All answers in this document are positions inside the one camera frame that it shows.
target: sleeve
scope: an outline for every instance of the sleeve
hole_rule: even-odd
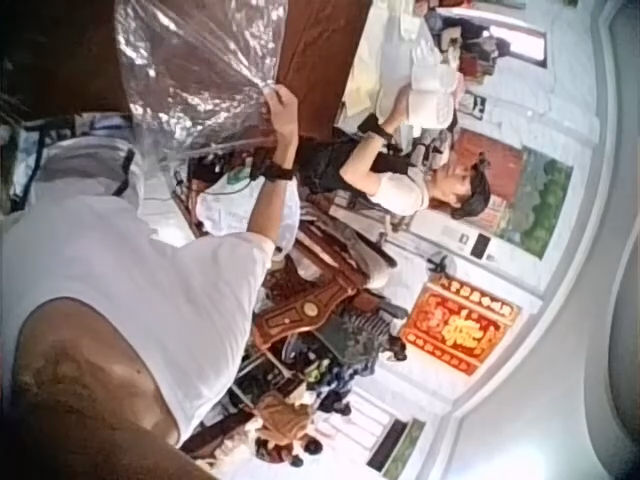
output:
[[[222,237],[206,236],[182,247],[198,291],[206,292],[211,313],[232,328],[242,327],[239,338],[248,333],[258,291],[271,267],[273,242],[250,232]]]
[[[398,173],[379,174],[378,193],[369,199],[396,215],[413,215],[421,209],[423,194],[420,188],[407,175]]]

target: red poster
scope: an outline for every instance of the red poster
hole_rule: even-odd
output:
[[[460,298],[458,294],[462,289],[466,295]],[[481,291],[458,280],[428,284],[403,329],[404,340],[456,370],[472,375],[500,343],[514,320],[513,315],[519,312],[517,307],[485,292],[479,293],[477,303],[470,301],[473,292]]]

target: strap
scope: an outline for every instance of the strap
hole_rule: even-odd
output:
[[[273,163],[273,161],[269,161],[262,171],[262,176],[270,182],[277,180],[289,181],[293,180],[293,169],[282,168],[280,165]]]
[[[127,150],[127,154],[122,161],[122,173],[124,174],[124,180],[120,182],[120,185],[113,191],[111,196],[113,197],[121,197],[124,192],[129,188],[129,171],[131,170],[131,164],[133,163],[133,159],[136,156],[136,153],[133,149]]]

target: black wrist strap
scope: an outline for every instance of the black wrist strap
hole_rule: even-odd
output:
[[[270,161],[262,171],[262,176],[270,182],[275,182],[276,180],[293,180],[293,169],[282,168],[280,165]]]

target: shoulder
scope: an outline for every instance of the shoulder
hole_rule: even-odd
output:
[[[407,175],[384,173],[381,175],[380,189],[371,201],[379,204],[396,215],[413,215],[425,208],[428,198],[422,172],[411,167]]]

